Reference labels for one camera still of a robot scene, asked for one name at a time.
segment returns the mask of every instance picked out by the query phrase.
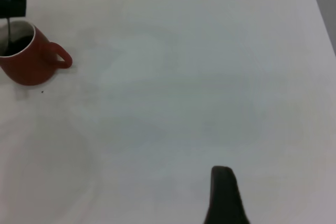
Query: dark liquid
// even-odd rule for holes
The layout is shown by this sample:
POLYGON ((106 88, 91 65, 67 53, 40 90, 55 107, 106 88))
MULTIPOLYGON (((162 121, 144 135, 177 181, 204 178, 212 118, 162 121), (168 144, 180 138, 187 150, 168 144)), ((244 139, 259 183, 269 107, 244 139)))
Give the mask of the dark liquid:
POLYGON ((21 39, 18 39, 15 42, 9 43, 6 51, 4 52, 4 56, 11 56, 11 55, 17 54, 18 52, 22 51, 29 45, 32 39, 33 39, 33 36, 26 36, 26 37, 22 37, 21 39))

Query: white table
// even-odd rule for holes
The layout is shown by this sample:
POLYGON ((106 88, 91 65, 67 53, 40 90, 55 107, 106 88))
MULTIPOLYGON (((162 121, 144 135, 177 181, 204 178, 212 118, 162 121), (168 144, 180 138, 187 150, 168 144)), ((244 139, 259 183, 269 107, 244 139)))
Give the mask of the white table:
POLYGON ((0 223, 202 223, 210 171, 252 223, 330 223, 336 60, 316 0, 28 0, 74 67, 0 73, 0 223))

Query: mug handle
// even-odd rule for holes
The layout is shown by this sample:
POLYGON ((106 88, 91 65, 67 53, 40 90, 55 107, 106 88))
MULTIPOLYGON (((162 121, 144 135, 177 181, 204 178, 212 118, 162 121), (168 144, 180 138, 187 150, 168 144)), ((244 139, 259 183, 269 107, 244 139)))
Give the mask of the mug handle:
POLYGON ((58 60, 56 62, 56 66, 58 68, 70 68, 71 67, 71 65, 72 65, 72 57, 59 44, 54 43, 54 42, 49 42, 46 45, 46 49, 49 50, 49 51, 55 52, 56 54, 60 55, 61 58, 64 60, 64 61, 59 61, 58 60))

